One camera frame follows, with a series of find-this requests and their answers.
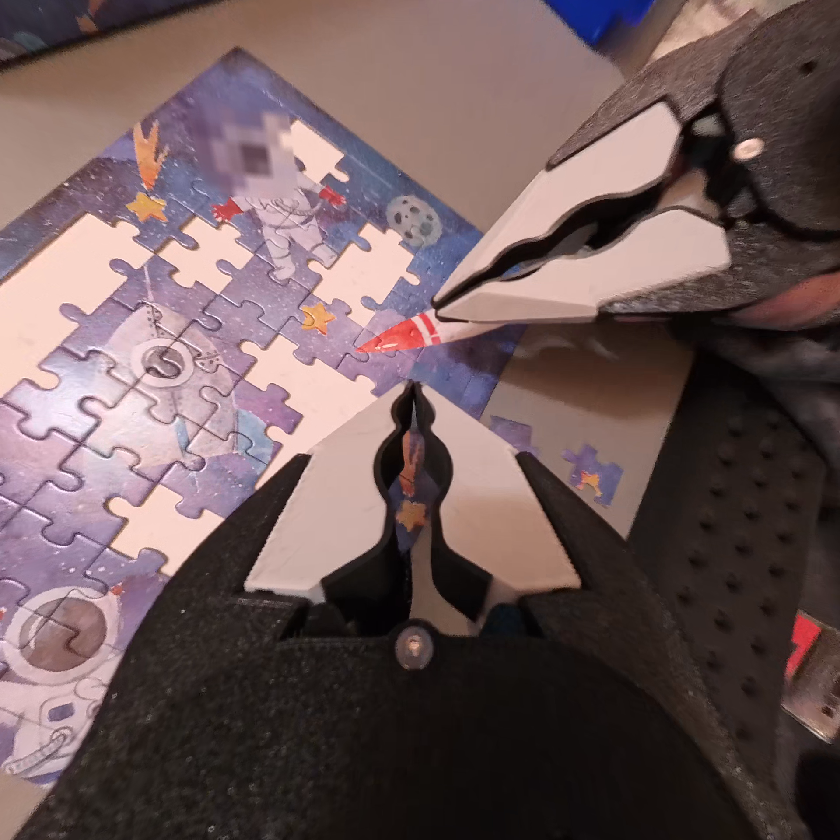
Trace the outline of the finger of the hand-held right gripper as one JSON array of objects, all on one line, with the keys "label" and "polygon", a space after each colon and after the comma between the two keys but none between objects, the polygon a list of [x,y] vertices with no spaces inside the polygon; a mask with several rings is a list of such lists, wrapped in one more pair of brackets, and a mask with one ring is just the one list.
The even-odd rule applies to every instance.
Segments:
[{"label": "finger of the hand-held right gripper", "polygon": [[607,303],[729,268],[724,227],[684,207],[633,226],[611,244],[484,280],[435,304],[441,319],[477,324],[588,322]]},{"label": "finger of the hand-held right gripper", "polygon": [[547,245],[571,216],[604,200],[632,197],[660,184],[676,156],[682,122],[655,102],[582,150],[538,173],[468,253],[433,299],[442,312],[481,282]]}]

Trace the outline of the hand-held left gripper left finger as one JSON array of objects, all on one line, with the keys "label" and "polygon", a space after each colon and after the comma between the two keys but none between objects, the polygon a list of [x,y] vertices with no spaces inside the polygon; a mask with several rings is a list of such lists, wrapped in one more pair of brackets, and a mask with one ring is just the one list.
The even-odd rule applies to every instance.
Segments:
[{"label": "hand-held left gripper left finger", "polygon": [[404,467],[415,384],[393,387],[288,467],[301,473],[245,578],[245,592],[335,607],[364,634],[405,621],[411,571],[390,495]]}]

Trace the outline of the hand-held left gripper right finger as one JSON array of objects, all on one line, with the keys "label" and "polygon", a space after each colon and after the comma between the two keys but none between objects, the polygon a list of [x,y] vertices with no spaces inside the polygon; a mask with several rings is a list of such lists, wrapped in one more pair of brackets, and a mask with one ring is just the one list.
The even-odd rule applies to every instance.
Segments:
[{"label": "hand-held left gripper right finger", "polygon": [[519,452],[427,385],[418,385],[434,587],[470,622],[499,604],[580,590],[582,581],[520,464]]}]

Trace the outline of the space jigsaw puzzle board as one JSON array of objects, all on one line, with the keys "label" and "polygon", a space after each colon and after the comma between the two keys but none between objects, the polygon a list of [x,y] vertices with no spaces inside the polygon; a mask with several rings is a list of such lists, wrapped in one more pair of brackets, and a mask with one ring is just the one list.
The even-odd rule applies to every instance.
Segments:
[{"label": "space jigsaw puzzle board", "polygon": [[2,230],[2,773],[47,791],[136,627],[292,456],[522,328],[363,353],[477,231],[232,49]]}]

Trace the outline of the beige desk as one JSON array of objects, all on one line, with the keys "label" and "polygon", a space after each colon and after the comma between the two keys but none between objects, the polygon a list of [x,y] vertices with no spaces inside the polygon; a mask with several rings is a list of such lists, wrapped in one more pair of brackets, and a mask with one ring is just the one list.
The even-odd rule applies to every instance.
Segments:
[{"label": "beige desk", "polygon": [[622,81],[541,2],[215,3],[2,70],[2,230],[232,49],[477,231]]}]

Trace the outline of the person's right hand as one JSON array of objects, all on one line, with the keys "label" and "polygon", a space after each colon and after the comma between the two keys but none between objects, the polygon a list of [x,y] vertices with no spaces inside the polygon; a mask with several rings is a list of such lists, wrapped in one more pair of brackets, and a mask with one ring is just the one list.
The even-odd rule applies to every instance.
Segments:
[{"label": "person's right hand", "polygon": [[747,329],[799,331],[838,318],[839,273],[815,276],[781,294],[736,310],[728,320]]}]

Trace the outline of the blue jigsaw piece orange mark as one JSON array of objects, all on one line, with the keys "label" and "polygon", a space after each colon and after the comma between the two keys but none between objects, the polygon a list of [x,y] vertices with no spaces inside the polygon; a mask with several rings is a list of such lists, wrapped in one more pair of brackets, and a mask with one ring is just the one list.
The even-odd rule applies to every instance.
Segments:
[{"label": "blue jigsaw piece orange mark", "polygon": [[578,450],[565,449],[562,458],[571,465],[569,484],[583,492],[593,490],[593,501],[602,508],[613,504],[624,469],[614,461],[601,461],[597,450],[589,444],[583,444]]}]

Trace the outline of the blue plastic bin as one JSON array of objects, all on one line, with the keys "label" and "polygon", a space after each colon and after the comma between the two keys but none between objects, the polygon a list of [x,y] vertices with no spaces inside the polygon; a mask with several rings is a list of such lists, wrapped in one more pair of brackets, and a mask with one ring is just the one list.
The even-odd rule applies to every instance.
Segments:
[{"label": "blue plastic bin", "polygon": [[616,28],[636,27],[655,1],[545,1],[557,17],[588,46],[598,45]]}]

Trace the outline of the space print puzzle box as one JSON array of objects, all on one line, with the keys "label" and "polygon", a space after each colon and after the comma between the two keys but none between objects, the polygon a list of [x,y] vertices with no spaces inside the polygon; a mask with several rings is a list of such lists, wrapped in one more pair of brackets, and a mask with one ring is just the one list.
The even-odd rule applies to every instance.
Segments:
[{"label": "space print puzzle box", "polygon": [[211,1],[2,1],[1,63],[141,25]]}]

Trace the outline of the metal bracket with red sticker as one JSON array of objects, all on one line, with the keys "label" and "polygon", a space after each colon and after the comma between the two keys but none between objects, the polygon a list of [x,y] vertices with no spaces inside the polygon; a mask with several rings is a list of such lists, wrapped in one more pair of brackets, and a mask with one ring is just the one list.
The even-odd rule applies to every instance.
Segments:
[{"label": "metal bracket with red sticker", "polygon": [[839,632],[804,611],[793,624],[782,708],[821,741],[838,742]]}]

